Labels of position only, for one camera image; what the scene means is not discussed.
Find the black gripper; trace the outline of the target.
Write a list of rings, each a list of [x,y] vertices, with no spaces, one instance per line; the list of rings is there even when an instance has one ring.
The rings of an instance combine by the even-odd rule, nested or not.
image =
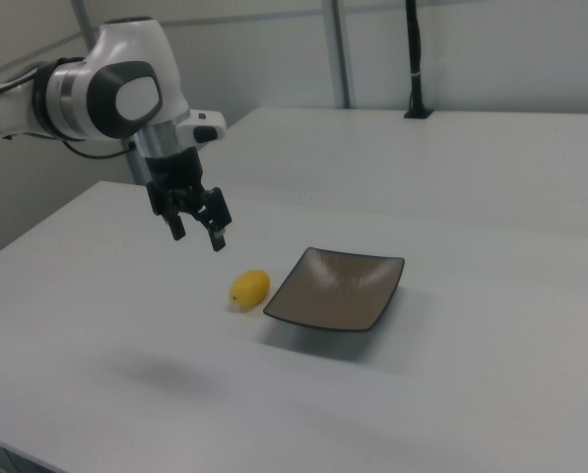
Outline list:
[[[209,234],[213,250],[222,250],[232,218],[220,188],[204,189],[197,150],[192,147],[169,157],[146,158],[145,162],[151,175],[146,188],[154,214],[163,216],[173,239],[181,240],[186,235],[179,212],[196,215]]]

